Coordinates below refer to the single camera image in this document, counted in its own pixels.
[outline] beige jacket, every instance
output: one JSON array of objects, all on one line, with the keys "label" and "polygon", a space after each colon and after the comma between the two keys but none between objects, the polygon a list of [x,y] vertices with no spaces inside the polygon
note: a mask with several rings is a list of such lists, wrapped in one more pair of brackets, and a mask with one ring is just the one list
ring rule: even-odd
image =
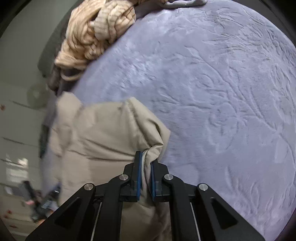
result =
[{"label": "beige jacket", "polygon": [[167,204],[154,205],[148,190],[150,163],[161,159],[170,131],[135,98],[84,107],[65,92],[57,102],[50,147],[56,155],[55,175],[64,203],[85,183],[107,183],[123,173],[142,151],[140,201],[124,203],[121,240],[171,240]]}]

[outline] clothing pile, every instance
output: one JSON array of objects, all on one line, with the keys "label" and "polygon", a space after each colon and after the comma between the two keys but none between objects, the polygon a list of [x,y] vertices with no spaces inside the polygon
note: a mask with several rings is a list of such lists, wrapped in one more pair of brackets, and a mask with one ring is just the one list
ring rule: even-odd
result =
[{"label": "clothing pile", "polygon": [[[137,19],[137,9],[149,2],[135,6]],[[47,173],[52,160],[57,159],[62,168],[55,176],[69,196],[74,186],[84,184],[79,184],[80,178],[100,184],[121,174],[123,162],[131,162],[136,150],[159,146],[162,153],[162,128],[145,122],[144,126],[157,129],[151,131],[152,142],[150,132],[141,124],[147,116],[142,118],[131,101],[119,104],[115,111],[114,102],[134,96],[171,130],[160,160],[170,173],[193,185],[207,183],[266,240],[274,241],[287,223],[291,224],[296,206],[295,150],[290,148],[296,143],[296,100],[291,98],[296,96],[295,58],[292,42],[274,24],[231,0],[150,13],[87,67],[72,90],[79,99],[73,102],[79,107],[70,104],[61,109],[61,99],[57,102],[51,135],[58,138],[50,141],[42,170]],[[109,108],[101,108],[110,102],[114,115],[108,113]],[[88,113],[89,108],[96,114]],[[130,125],[124,124],[124,113],[129,113]],[[116,132],[103,121],[110,122]],[[120,144],[127,146],[127,151],[123,152]],[[129,145],[139,148],[133,150]],[[286,178],[281,178],[283,170]],[[88,171],[91,175],[85,178]],[[47,190],[56,185],[50,177]],[[143,205],[125,204],[124,212],[138,218],[123,214],[122,237],[139,231],[137,240],[160,238],[167,230],[166,213],[154,205],[150,193],[145,199],[148,187],[143,181]],[[139,223],[124,229],[129,221]]]},{"label": "clothing pile", "polygon": [[59,52],[48,79],[49,88],[57,91],[60,80],[78,80],[88,64],[102,55],[137,18],[154,10],[193,7],[207,3],[207,0],[169,1],[83,1],[72,11],[67,30],[64,30],[65,39],[61,46],[58,46]]}]

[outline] metal pivot screw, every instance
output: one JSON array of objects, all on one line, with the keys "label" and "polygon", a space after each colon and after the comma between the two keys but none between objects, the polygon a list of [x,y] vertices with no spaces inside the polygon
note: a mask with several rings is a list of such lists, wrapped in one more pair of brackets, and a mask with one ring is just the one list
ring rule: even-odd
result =
[{"label": "metal pivot screw", "polygon": [[207,184],[204,184],[204,183],[202,183],[202,184],[199,184],[199,189],[200,190],[203,190],[203,191],[206,191],[207,189],[208,189],[208,186],[207,186]]},{"label": "metal pivot screw", "polygon": [[93,187],[94,186],[91,183],[87,183],[87,184],[84,185],[84,189],[87,190],[87,191],[90,191],[91,189],[93,189]]},{"label": "metal pivot screw", "polygon": [[125,180],[128,179],[128,175],[127,175],[127,174],[121,174],[121,175],[119,176],[119,179],[122,180],[122,181],[125,181]]},{"label": "metal pivot screw", "polygon": [[166,180],[172,180],[174,176],[172,174],[165,174],[165,179]]}]

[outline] lavender blanket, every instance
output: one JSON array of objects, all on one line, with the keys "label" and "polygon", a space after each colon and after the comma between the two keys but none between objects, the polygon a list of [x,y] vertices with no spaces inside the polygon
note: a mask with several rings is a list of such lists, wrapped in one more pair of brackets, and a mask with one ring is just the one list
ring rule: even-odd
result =
[{"label": "lavender blanket", "polygon": [[170,173],[207,183],[273,241],[296,206],[295,59],[259,13],[215,0],[137,20],[74,93],[85,104],[136,97],[172,131]]}]

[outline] bed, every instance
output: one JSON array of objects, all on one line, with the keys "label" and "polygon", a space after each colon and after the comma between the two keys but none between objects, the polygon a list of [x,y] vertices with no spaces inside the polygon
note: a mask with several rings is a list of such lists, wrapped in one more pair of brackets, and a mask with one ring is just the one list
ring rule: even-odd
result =
[{"label": "bed", "polygon": [[136,97],[171,130],[170,173],[207,183],[274,241],[296,207],[295,59],[262,15],[208,1],[137,20],[72,92],[85,105]]}]

